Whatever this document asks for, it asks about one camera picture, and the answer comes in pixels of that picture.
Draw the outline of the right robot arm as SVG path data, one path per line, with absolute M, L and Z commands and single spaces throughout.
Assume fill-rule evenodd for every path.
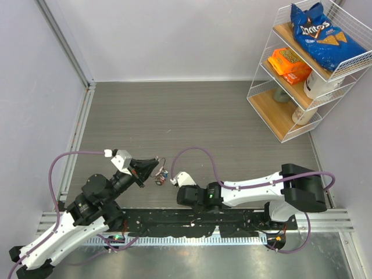
M 263 222 L 270 229 L 299 212 L 327 210 L 321 174 L 295 164 L 284 164 L 281 171 L 246 181 L 212 182 L 201 188 L 186 172 L 179 172 L 171 183 L 178 187 L 176 201 L 198 213 L 220 213 L 249 202 L 265 201 Z

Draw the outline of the large metal keyring with keys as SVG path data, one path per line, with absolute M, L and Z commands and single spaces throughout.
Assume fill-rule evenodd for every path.
M 154 170 L 150 177 L 153 178 L 156 185 L 161 186 L 166 182 L 169 172 L 165 168 L 166 158 L 156 157 L 156 160 L 158 161 L 159 169 Z

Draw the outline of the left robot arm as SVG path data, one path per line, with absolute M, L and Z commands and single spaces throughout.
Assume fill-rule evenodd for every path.
M 10 249 L 17 277 L 47 278 L 62 259 L 91 237 L 123 228 L 125 216 L 116 198 L 133 184 L 143 187 L 158 164 L 158 158 L 131 159 L 125 171 L 117 171 L 110 179 L 90 176 L 53 227 L 32 243 Z

